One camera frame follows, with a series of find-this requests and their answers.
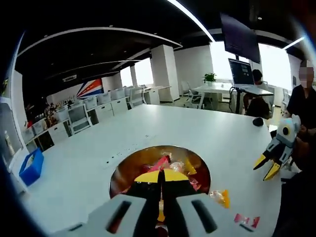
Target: computer monitor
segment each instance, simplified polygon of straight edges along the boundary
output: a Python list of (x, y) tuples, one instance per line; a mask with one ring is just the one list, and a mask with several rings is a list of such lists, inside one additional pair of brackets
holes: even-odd
[(249, 63), (238, 61), (235, 59), (228, 59), (231, 66), (234, 84), (254, 85), (251, 66)]
[(238, 56), (260, 63), (257, 35), (238, 20), (221, 14), (225, 50)]

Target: candy wrapper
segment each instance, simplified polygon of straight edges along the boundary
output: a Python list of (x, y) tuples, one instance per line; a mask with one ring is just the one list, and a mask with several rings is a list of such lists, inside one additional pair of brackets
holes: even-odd
[(197, 191), (201, 187), (201, 184), (199, 184), (195, 178), (189, 177), (189, 181), (190, 181), (190, 184), (195, 189), (195, 191)]
[(215, 201), (219, 204), (221, 204), (223, 207), (225, 208), (230, 208), (230, 203), (231, 200), (229, 198), (229, 193), (228, 190), (224, 190), (224, 191), (211, 191), (209, 193), (211, 198), (214, 198)]
[(140, 170), (139, 170), (140, 175), (149, 172), (149, 170), (150, 170), (151, 168), (152, 168), (151, 165), (149, 165), (149, 164), (143, 164), (142, 166), (140, 166)]
[(259, 220), (260, 220), (259, 216), (255, 217), (255, 218), (249, 218), (249, 217), (244, 217), (243, 215), (238, 213), (238, 214), (236, 214), (234, 222), (239, 223), (239, 225), (242, 226), (247, 231), (253, 232), (254, 229), (257, 228)]
[(191, 165), (189, 159), (185, 159), (184, 162), (182, 161), (176, 161), (173, 162), (170, 165), (170, 168), (174, 171), (180, 172), (186, 176), (196, 174), (197, 171), (194, 169), (194, 167)]
[(170, 165), (170, 169), (173, 169), (174, 171), (180, 172), (182, 174), (185, 174), (185, 166), (184, 163), (181, 161), (176, 161)]
[(184, 165), (185, 165), (185, 169), (188, 172), (187, 175), (193, 175), (197, 173), (196, 169), (194, 169), (193, 165), (190, 163), (189, 158), (184, 159)]
[(163, 156), (148, 172), (163, 170), (168, 167), (170, 167), (170, 157)]

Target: small black object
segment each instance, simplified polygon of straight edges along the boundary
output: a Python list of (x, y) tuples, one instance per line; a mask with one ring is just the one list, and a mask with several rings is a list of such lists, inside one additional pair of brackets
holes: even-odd
[(289, 131), (288, 131), (288, 128), (287, 128), (287, 127), (284, 127), (284, 128), (283, 128), (283, 134), (284, 134), (284, 135), (288, 135), (288, 134), (289, 134)]
[(261, 117), (255, 118), (252, 123), (257, 127), (260, 127), (263, 125), (263, 119)]

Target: window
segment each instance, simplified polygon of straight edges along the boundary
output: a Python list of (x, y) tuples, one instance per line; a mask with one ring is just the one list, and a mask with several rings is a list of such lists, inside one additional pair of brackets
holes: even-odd
[(135, 73), (138, 85), (148, 85), (154, 83), (150, 58), (135, 63)]
[(244, 57), (239, 57), (239, 60), (245, 63), (249, 63), (249, 59), (244, 58)]
[(232, 80), (232, 71), (228, 59), (236, 59), (235, 55), (225, 51), (224, 42), (212, 42), (210, 44), (213, 71), (217, 79)]
[(285, 50), (271, 45), (259, 44), (263, 80), (270, 85), (292, 89), (291, 68)]
[(122, 86), (133, 85), (132, 74), (130, 73), (130, 67), (124, 68), (120, 71), (120, 78), (122, 80)]

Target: ceiling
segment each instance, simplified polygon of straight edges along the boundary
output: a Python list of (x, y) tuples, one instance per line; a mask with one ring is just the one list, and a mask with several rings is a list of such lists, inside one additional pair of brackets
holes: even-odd
[[(178, 1), (207, 29), (220, 28), (219, 13), (224, 12), (253, 29), (289, 40), (296, 38), (284, 9), (286, 0), (273, 5), (267, 4), (271, 3), (270, 0)], [(142, 50), (161, 44), (177, 49), (179, 45), (188, 48), (209, 43), (205, 35), (192, 36), (201, 29), (167, 0), (108, 0), (105, 5), (91, 3), (68, 7), (50, 5), (34, 14), (25, 11), (24, 15), (26, 32), (16, 70), (23, 75), (23, 91), (27, 91), (24, 93), (25, 103), (86, 80), (113, 75), (135, 63), (128, 62), (119, 67), (119, 61), (127, 60)], [(261, 21), (257, 20), (258, 16), (262, 17)], [(66, 33), (52, 37), (60, 32)], [(42, 42), (30, 47), (39, 40)], [(148, 56), (150, 52), (134, 59)], [(75, 74), (76, 80), (62, 81)]]

